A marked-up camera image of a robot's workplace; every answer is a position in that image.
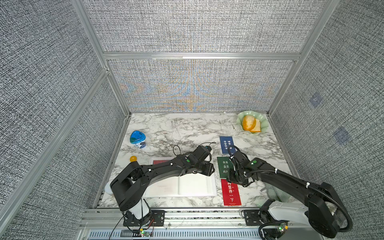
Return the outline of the white photo album book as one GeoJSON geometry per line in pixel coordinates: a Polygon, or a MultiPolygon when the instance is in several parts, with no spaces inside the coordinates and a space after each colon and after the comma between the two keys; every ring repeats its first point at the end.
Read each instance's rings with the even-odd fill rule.
{"type": "Polygon", "coordinates": [[[214,197],[216,195],[215,175],[207,177],[201,174],[166,178],[150,184],[144,193],[145,198],[214,197]]]}

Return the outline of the large red card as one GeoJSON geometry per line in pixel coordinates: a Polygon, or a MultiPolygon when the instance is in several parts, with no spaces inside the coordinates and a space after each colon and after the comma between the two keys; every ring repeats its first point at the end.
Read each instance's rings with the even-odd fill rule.
{"type": "Polygon", "coordinates": [[[221,179],[224,206],[241,206],[241,197],[238,185],[221,179]]]}

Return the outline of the dark red card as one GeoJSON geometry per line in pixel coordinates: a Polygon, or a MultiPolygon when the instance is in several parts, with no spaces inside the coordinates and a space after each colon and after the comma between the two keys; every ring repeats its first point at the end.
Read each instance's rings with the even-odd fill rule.
{"type": "Polygon", "coordinates": [[[168,162],[168,160],[153,160],[153,165],[162,164],[168,162]]]}

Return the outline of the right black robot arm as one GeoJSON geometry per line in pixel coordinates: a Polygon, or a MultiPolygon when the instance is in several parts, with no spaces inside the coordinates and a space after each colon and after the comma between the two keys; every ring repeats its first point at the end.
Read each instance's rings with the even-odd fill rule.
{"type": "Polygon", "coordinates": [[[353,220],[332,185],[304,181],[262,159],[249,160],[240,152],[231,156],[230,161],[234,168],[230,170],[228,182],[247,187],[260,181],[300,202],[288,206],[278,200],[267,200],[259,209],[260,230],[269,225],[296,222],[309,225],[322,236],[333,239],[339,232],[353,229],[353,220]]]}

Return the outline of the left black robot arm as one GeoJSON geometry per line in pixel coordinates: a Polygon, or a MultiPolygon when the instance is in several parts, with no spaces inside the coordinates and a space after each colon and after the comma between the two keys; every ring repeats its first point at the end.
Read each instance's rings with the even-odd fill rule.
{"type": "Polygon", "coordinates": [[[138,204],[148,186],[156,182],[193,173],[209,177],[214,172],[214,165],[208,161],[193,154],[178,155],[156,165],[132,162],[112,180],[110,187],[120,211],[125,212],[138,204]]]}

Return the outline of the green card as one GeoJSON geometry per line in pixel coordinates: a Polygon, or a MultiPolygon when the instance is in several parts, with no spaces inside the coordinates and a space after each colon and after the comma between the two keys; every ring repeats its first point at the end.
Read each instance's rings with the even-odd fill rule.
{"type": "Polygon", "coordinates": [[[218,161],[220,178],[226,179],[230,174],[230,170],[234,169],[234,166],[230,160],[230,157],[217,157],[217,161],[218,161]]]}

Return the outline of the blue card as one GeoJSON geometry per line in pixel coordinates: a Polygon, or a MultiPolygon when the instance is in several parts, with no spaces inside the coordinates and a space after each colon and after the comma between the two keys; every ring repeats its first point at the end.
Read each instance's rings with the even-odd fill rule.
{"type": "Polygon", "coordinates": [[[233,137],[220,136],[222,154],[228,155],[228,147],[234,145],[233,137]]]}

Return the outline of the green folded cloth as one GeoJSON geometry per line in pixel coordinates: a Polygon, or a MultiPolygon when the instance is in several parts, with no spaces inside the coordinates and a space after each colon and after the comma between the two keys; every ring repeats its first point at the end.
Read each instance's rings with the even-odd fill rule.
{"type": "Polygon", "coordinates": [[[267,196],[269,199],[273,199],[279,202],[288,202],[290,199],[290,195],[282,190],[280,190],[277,187],[274,187],[270,184],[265,183],[266,191],[267,191],[267,196]]]}

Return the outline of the bread piece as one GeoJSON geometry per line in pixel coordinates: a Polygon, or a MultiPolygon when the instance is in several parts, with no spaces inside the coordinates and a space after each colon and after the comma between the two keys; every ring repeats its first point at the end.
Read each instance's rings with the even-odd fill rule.
{"type": "Polygon", "coordinates": [[[261,121],[253,116],[245,116],[242,121],[242,127],[244,131],[251,133],[261,132],[261,121]]]}

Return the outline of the green glass plate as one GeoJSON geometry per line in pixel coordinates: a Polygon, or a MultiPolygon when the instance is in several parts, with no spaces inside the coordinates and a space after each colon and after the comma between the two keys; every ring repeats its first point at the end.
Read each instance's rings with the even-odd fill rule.
{"type": "Polygon", "coordinates": [[[253,116],[256,119],[259,119],[261,121],[261,132],[260,133],[265,133],[267,131],[267,129],[269,127],[269,122],[268,122],[267,118],[263,114],[258,113],[258,112],[254,112],[254,111],[244,111],[244,112],[241,112],[238,114],[238,118],[236,120],[236,123],[237,123],[237,125],[241,126],[242,130],[243,130],[242,121],[243,121],[243,118],[245,116],[253,116]]]}

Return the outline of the blue lidded cup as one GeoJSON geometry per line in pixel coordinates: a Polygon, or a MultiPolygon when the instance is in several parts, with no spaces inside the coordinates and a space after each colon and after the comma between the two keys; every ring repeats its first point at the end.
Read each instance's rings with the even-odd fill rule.
{"type": "Polygon", "coordinates": [[[133,131],[130,136],[130,143],[138,149],[143,149],[146,146],[146,135],[141,131],[133,131]]]}

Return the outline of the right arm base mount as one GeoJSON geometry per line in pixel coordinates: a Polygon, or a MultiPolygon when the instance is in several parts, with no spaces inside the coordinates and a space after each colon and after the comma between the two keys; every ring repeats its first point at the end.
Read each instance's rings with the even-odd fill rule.
{"type": "Polygon", "coordinates": [[[258,226],[258,234],[262,240],[278,240],[288,229],[288,222],[276,220],[269,210],[275,200],[267,200],[258,210],[242,210],[241,215],[247,226],[258,226]]]}

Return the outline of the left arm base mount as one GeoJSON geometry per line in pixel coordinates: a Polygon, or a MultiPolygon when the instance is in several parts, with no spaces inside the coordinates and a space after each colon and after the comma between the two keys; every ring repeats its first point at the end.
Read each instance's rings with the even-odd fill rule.
{"type": "Polygon", "coordinates": [[[164,210],[154,210],[149,212],[143,219],[138,220],[131,212],[127,211],[125,213],[125,217],[123,219],[124,227],[145,227],[151,223],[151,226],[155,227],[163,227],[165,222],[165,214],[164,210]]]}

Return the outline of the aluminium front rail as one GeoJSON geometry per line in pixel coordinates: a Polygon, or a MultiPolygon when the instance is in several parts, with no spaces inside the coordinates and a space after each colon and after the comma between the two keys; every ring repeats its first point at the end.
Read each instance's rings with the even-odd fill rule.
{"type": "Polygon", "coordinates": [[[125,227],[119,209],[85,211],[77,240],[258,240],[258,226],[245,214],[255,208],[163,208],[164,215],[144,225],[140,234],[125,227]]]}

